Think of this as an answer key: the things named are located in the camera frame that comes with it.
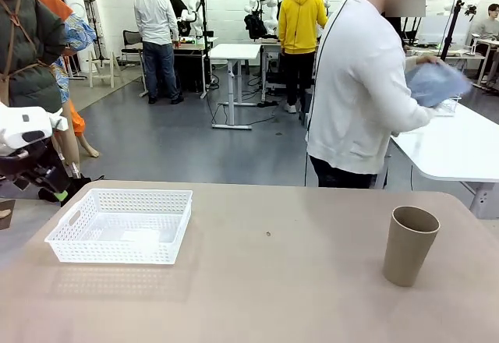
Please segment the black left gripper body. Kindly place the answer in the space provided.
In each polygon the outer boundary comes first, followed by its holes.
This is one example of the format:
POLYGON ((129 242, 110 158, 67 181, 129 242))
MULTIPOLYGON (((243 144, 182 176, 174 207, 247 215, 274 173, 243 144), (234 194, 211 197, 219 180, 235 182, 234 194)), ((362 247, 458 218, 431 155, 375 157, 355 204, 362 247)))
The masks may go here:
POLYGON ((69 188, 69 175, 50 139, 2 155, 1 175, 20 189, 29 184, 51 192, 64 192, 69 188))

